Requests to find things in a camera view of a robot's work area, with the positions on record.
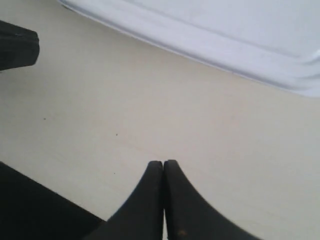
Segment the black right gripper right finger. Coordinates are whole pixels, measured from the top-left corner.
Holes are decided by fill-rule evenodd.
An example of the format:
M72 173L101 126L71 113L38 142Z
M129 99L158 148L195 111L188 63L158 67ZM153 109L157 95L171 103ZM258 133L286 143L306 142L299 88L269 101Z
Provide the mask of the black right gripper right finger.
M169 240L257 240L224 217L190 183L176 160L163 166L164 210Z

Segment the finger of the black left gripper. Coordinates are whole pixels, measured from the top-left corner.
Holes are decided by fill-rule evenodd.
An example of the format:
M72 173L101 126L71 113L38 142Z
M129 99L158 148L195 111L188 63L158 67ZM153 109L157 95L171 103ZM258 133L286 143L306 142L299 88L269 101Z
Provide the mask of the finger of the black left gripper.
M0 22L0 70L33 66L40 54L37 32Z

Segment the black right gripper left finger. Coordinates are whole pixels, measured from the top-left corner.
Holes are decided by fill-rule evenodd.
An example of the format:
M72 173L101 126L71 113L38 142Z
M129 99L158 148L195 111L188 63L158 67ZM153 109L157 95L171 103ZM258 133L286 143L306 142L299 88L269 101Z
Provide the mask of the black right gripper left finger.
M163 164L147 164L125 203L85 240L161 240L163 238Z

